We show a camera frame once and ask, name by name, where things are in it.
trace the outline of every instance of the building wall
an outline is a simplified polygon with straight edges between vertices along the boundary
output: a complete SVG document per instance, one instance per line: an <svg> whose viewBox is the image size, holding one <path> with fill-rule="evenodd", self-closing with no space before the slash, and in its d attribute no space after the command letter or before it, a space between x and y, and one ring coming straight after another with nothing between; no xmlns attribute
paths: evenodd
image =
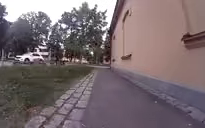
<svg viewBox="0 0 205 128"><path fill-rule="evenodd" d="M189 32L205 31L205 0L181 0L190 24Z"/></svg>
<svg viewBox="0 0 205 128"><path fill-rule="evenodd" d="M122 18L128 9L132 14L123 34ZM111 66L205 91L205 47L184 47L185 15L181 0L126 0L112 35ZM131 60L121 59L130 53Z"/></svg>

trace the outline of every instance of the grass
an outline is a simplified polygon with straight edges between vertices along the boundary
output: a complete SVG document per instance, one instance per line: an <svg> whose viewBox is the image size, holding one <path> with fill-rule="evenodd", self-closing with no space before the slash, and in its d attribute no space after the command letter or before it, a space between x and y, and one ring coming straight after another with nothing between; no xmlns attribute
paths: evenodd
<svg viewBox="0 0 205 128"><path fill-rule="evenodd" d="M83 66L0 67L0 127L22 128L33 113L53 104L71 82L91 70Z"/></svg>

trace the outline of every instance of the cobblestone curb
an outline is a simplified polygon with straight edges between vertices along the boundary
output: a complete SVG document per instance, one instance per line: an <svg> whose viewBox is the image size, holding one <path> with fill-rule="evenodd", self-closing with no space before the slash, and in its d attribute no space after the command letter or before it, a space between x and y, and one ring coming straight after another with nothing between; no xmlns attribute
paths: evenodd
<svg viewBox="0 0 205 128"><path fill-rule="evenodd" d="M166 103L171 104L175 108L177 108L177 109L187 113L193 119L198 120L198 121L202 122L203 124L205 124L205 113L200 111L199 109L197 109L195 107L192 107L192 106L190 106L188 104L185 104L185 103L175 99L174 97L171 97L171 96L169 96L167 94L162 93L161 91L154 90L154 89L148 87L147 85L145 85L143 83L140 83L140 82L135 81L133 79L128 79L128 80L130 82L138 85L143 90L151 93L152 95L157 96L159 99L164 100Z"/></svg>
<svg viewBox="0 0 205 128"><path fill-rule="evenodd" d="M96 72L87 75L71 87L54 104L26 123L25 128L80 128Z"/></svg>

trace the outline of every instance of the white car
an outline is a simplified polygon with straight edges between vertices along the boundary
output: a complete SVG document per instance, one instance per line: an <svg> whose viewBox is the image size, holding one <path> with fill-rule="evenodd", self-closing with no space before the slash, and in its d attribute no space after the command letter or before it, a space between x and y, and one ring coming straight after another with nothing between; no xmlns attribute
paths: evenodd
<svg viewBox="0 0 205 128"><path fill-rule="evenodd" d="M33 62L44 62L44 58L38 54L38 53L26 53L23 55L18 55L15 57L16 62L21 62L21 63L33 63Z"/></svg>

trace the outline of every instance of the overcast sky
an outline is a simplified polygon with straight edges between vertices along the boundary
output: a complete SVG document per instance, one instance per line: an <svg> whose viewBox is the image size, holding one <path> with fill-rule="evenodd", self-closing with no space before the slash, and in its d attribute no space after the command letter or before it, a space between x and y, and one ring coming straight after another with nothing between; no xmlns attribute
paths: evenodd
<svg viewBox="0 0 205 128"><path fill-rule="evenodd" d="M56 22L64 11L79 7L83 2L88 2L90 8L98 5L99 10L107 10L107 21L110 23L116 0L0 0L6 6L9 21L15 21L21 14L30 11L43 11L49 15L52 22Z"/></svg>

